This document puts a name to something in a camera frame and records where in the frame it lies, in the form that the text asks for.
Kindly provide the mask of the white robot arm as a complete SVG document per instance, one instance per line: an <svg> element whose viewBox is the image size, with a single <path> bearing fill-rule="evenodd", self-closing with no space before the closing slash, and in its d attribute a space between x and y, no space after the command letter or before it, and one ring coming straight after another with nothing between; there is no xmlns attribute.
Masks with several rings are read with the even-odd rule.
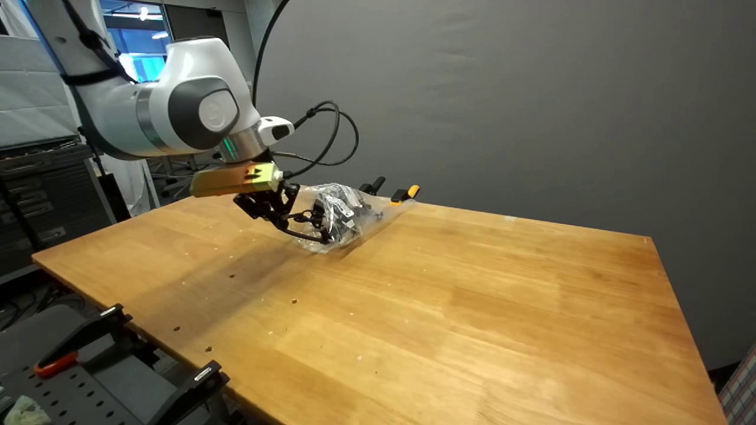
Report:
<svg viewBox="0 0 756 425"><path fill-rule="evenodd" d="M98 0L22 0L46 52L68 86L85 139L113 158L221 152L189 193L231 197L254 220L288 232L301 187L271 147L293 124L262 115L231 49L221 39L171 43L156 82L138 82L119 61Z"/></svg>

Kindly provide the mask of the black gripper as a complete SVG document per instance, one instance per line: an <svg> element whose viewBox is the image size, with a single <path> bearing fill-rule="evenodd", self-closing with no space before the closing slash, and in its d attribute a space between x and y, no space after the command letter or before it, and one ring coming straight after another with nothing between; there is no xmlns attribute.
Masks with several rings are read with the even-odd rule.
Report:
<svg viewBox="0 0 756 425"><path fill-rule="evenodd" d="M293 223L306 223L306 213L299 211L299 184L284 184L274 192L237 193L235 204L254 220L264 220L274 230L291 233Z"/></svg>

